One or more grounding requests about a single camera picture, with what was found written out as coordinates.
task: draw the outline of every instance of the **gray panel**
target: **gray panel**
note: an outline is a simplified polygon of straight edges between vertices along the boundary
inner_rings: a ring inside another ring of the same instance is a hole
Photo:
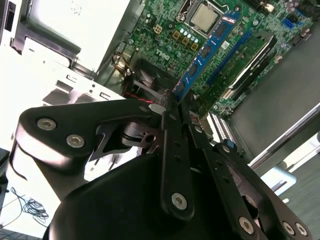
[[[253,157],[320,102],[320,24],[293,48],[230,117]]]

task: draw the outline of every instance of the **motherboard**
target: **motherboard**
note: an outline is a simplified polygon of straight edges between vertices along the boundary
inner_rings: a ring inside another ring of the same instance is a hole
[[[175,88],[179,93],[189,90],[187,83],[200,116],[208,111],[232,114],[287,51],[311,36],[315,18],[298,0],[143,4],[123,55],[129,62],[145,59],[180,79]]]

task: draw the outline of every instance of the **green circuit board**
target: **green circuit board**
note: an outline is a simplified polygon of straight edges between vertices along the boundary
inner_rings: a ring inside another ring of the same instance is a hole
[[[189,25],[177,20],[185,2],[186,0],[146,0],[144,10],[124,48],[124,55],[130,61],[144,58],[173,77],[181,78],[207,39]],[[285,26],[283,20],[288,15],[285,0],[272,1],[274,10],[269,14],[256,12],[241,0],[210,0],[210,2],[222,12],[228,9],[241,12],[242,18],[196,80],[192,90],[198,96],[197,103],[201,116],[209,110],[220,116],[228,116],[246,97],[244,92],[237,100],[223,98],[226,88],[234,80],[234,75],[230,75],[230,71],[236,74],[237,70],[244,68],[261,48],[261,43],[253,42],[249,38],[226,63],[213,84],[207,85],[207,80],[242,36],[248,32],[253,36],[258,31],[264,30],[274,34],[277,39],[271,50],[274,54],[273,60],[249,86],[249,89],[252,89],[290,50],[291,45],[288,42],[303,28],[310,27],[313,22],[310,18],[295,14],[298,23],[290,28]]]

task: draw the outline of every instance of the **cpu socket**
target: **cpu socket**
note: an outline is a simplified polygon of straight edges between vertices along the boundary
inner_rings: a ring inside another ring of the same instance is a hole
[[[176,19],[200,35],[208,37],[223,13],[209,0],[186,0]]]

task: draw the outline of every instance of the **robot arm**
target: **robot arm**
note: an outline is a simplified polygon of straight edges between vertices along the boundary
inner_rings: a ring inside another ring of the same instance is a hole
[[[233,149],[209,144],[187,100],[173,99],[167,92],[161,105],[127,99],[21,114],[15,147],[49,182],[68,179],[43,239],[312,239]],[[87,161],[132,146],[140,156],[82,182]]]

